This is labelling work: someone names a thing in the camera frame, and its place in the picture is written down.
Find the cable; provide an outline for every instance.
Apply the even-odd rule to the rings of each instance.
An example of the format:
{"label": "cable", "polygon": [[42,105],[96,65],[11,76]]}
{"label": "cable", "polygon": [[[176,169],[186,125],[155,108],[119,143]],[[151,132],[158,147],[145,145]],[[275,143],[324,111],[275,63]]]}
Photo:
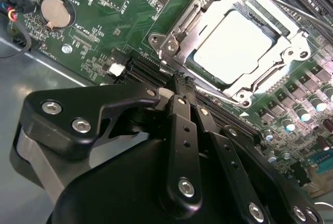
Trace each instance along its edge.
{"label": "cable", "polygon": [[20,32],[23,34],[25,41],[26,41],[25,47],[22,48],[22,50],[20,50],[16,54],[9,55],[7,57],[0,57],[0,61],[8,60],[8,59],[15,59],[15,58],[21,56],[22,54],[25,54],[31,48],[32,41],[31,41],[30,35],[29,35],[28,31],[26,30],[26,28],[24,27],[24,25],[19,21],[13,21],[13,23],[18,28],[18,30],[20,30]]}
{"label": "cable", "polygon": [[313,15],[308,14],[307,12],[304,12],[304,11],[302,11],[301,9],[299,9],[299,8],[297,8],[295,6],[292,6],[292,5],[290,5],[289,3],[287,3],[287,2],[285,2],[283,0],[272,0],[272,1],[274,1],[274,2],[276,2],[276,3],[278,3],[278,4],[282,5],[282,6],[284,6],[286,8],[289,8],[290,10],[298,13],[302,17],[308,19],[309,21],[311,21],[311,22],[313,22],[313,23],[315,23],[317,25],[320,25],[320,26],[328,29],[330,31],[330,33],[333,33],[333,27],[331,27],[329,24],[327,24],[323,20],[319,20],[316,17],[314,17]]}
{"label": "cable", "polygon": [[315,202],[314,204],[315,205],[325,205],[325,206],[329,206],[329,207],[333,208],[333,206],[327,202]]}
{"label": "cable", "polygon": [[8,18],[13,21],[13,22],[16,22],[17,18],[16,16],[14,15],[15,14],[15,9],[11,9],[8,11]]}

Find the screw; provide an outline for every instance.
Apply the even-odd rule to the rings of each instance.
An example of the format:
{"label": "screw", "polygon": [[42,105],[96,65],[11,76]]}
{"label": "screw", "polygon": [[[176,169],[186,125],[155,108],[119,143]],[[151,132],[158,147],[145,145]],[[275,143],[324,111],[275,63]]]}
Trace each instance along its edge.
{"label": "screw", "polygon": [[304,213],[298,207],[293,207],[293,211],[301,221],[306,221]]}
{"label": "screw", "polygon": [[317,216],[311,211],[311,209],[307,208],[306,212],[311,217],[311,219],[313,219],[315,222],[318,222]]}
{"label": "screw", "polygon": [[206,109],[201,108],[200,111],[203,115],[208,116],[208,111]]}
{"label": "screw", "polygon": [[250,203],[249,211],[257,222],[260,223],[264,222],[264,215],[261,212],[261,210],[257,207],[257,205],[255,205],[254,203]]}
{"label": "screw", "polygon": [[89,132],[92,127],[87,120],[84,119],[75,119],[72,123],[72,127],[79,133],[87,133]]}
{"label": "screw", "polygon": [[153,44],[157,44],[158,43],[158,38],[153,36],[150,38],[150,42],[152,42]]}
{"label": "screw", "polygon": [[172,44],[169,45],[169,46],[168,46],[168,50],[169,50],[169,51],[174,51],[174,50],[175,50],[175,46],[172,45]]}
{"label": "screw", "polygon": [[290,154],[289,153],[284,153],[283,154],[283,159],[284,160],[289,160],[291,158]]}
{"label": "screw", "polygon": [[229,132],[233,135],[233,136],[237,136],[237,132],[234,129],[229,129]]}
{"label": "screw", "polygon": [[154,91],[152,91],[152,90],[147,90],[147,93],[149,95],[151,95],[151,96],[155,96],[156,95],[156,93]]}
{"label": "screw", "polygon": [[178,98],[178,102],[181,103],[181,104],[186,104],[185,100],[182,99],[182,98]]}
{"label": "screw", "polygon": [[63,44],[61,47],[61,51],[64,54],[71,54],[73,52],[73,48],[68,44]]}
{"label": "screw", "polygon": [[191,198],[194,196],[195,193],[194,187],[189,180],[180,179],[178,183],[178,188],[181,191],[181,193],[186,197]]}
{"label": "screw", "polygon": [[45,113],[51,115],[57,115],[62,111],[62,107],[60,104],[51,101],[43,103],[42,109]]}

